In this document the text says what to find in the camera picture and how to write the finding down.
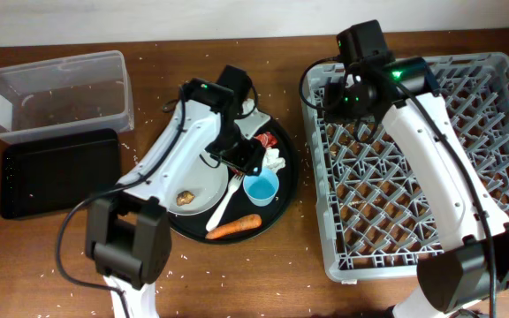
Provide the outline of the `light blue cup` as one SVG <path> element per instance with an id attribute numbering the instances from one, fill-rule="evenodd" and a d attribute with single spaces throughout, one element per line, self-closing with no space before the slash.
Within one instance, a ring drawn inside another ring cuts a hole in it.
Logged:
<path id="1" fill-rule="evenodd" d="M 258 176 L 246 176 L 243 190 L 248 199 L 257 207 L 269 205 L 277 195 L 279 179 L 273 171 L 263 168 Z"/>

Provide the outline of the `grey plate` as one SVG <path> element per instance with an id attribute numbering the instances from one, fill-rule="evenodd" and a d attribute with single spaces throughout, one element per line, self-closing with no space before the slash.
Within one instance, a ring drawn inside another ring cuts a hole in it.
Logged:
<path id="1" fill-rule="evenodd" d="M 176 194 L 171 200 L 168 211 L 177 216 L 193 216 L 207 211 L 214 207 L 223 197 L 229 180 L 228 168 L 220 164 L 217 168 L 217 160 L 209 157 L 207 152 L 203 152 L 188 170 L 187 174 L 181 179 Z M 183 191 L 190 191 L 195 195 L 195 199 L 188 205 L 178 206 L 176 197 Z"/>

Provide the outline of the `white plastic fork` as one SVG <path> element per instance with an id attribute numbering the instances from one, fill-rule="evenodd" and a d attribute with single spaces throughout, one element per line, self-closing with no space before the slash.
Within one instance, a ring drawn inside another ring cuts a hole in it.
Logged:
<path id="1" fill-rule="evenodd" d="M 211 218 L 208 220 L 206 224 L 206 231 L 213 231 L 219 225 L 226 210 L 226 207 L 229 204 L 229 201 L 231 200 L 232 196 L 238 191 L 239 186 L 242 184 L 244 177 L 245 177 L 244 174 L 241 173 L 236 174 L 229 181 L 226 194 L 224 195 L 219 206 L 216 208 L 215 212 L 212 214 Z"/>

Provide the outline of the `brown food scrap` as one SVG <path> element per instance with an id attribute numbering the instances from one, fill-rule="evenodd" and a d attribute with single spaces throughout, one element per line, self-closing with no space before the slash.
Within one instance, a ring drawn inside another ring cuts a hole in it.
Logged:
<path id="1" fill-rule="evenodd" d="M 176 204 L 178 206 L 188 205 L 193 202 L 195 199 L 195 195 L 190 191 L 183 191 L 179 193 L 176 197 Z"/>

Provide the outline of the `orange carrot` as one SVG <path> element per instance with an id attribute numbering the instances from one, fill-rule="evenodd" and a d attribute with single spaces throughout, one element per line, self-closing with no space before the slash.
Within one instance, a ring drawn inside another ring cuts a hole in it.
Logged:
<path id="1" fill-rule="evenodd" d="M 213 240 L 220 239 L 222 237 L 235 234 L 238 232 L 249 231 L 256 229 L 262 225 L 262 218 L 257 214 L 243 216 L 240 219 L 216 227 L 214 230 L 209 231 L 205 236 L 205 239 Z"/>

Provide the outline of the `grey dishwasher rack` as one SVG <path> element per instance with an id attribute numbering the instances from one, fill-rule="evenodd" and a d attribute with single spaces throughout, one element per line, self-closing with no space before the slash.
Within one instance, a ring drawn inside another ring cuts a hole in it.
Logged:
<path id="1" fill-rule="evenodd" d="M 509 215 L 509 57 L 430 57 L 460 144 L 495 202 Z M 337 283 L 412 276 L 441 253 L 435 220 L 397 145 L 382 127 L 328 123 L 320 110 L 341 64 L 320 64 L 302 81 L 304 126 L 316 182 L 323 266 Z"/>

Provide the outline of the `black rectangular tray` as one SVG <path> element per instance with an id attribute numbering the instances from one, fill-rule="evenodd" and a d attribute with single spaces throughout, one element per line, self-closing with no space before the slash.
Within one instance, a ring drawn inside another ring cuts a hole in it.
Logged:
<path id="1" fill-rule="evenodd" d="M 2 218 L 72 208 L 121 177 L 118 134 L 101 129 L 14 144 L 3 152 L 1 170 Z"/>

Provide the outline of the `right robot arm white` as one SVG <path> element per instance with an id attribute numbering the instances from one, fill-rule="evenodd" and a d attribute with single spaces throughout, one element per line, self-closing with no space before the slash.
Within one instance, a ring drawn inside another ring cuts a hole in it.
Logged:
<path id="1" fill-rule="evenodd" d="M 482 301 L 498 314 L 509 289 L 509 215 L 479 178 L 452 128 L 440 86 L 421 57 L 396 59 L 377 20 L 336 36 L 344 84 L 326 113 L 371 116 L 410 165 L 435 219 L 443 253 L 417 265 L 419 286 L 390 317 L 449 317 Z"/>

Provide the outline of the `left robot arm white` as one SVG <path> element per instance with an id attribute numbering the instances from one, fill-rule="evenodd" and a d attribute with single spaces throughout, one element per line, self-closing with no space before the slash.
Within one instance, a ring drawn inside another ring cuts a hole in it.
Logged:
<path id="1" fill-rule="evenodd" d="M 110 291 L 117 317 L 155 317 L 155 282 L 171 253 L 168 209 L 202 153 L 247 175 L 262 169 L 264 148 L 238 124 L 247 73 L 227 65 L 216 82 L 191 79 L 179 90 L 171 123 L 115 188 L 88 203 L 86 254 Z"/>

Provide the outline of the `clear plastic bin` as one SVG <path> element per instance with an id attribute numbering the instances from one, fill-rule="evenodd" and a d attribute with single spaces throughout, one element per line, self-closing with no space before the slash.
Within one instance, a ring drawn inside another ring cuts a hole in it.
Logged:
<path id="1" fill-rule="evenodd" d="M 101 129 L 134 129 L 120 51 L 0 68 L 0 140 L 16 144 Z"/>

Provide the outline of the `red snack wrapper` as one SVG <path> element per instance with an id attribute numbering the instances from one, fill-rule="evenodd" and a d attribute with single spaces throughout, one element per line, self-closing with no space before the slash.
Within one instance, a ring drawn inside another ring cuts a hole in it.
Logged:
<path id="1" fill-rule="evenodd" d="M 271 132 L 264 132 L 255 136 L 265 148 L 273 148 L 277 145 L 277 138 Z"/>

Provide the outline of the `crumpled white napkin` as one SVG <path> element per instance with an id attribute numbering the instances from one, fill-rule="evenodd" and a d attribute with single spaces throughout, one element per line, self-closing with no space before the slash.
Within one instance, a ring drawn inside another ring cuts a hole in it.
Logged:
<path id="1" fill-rule="evenodd" d="M 285 159 L 277 148 L 267 148 L 262 160 L 262 167 L 278 173 L 286 166 Z"/>

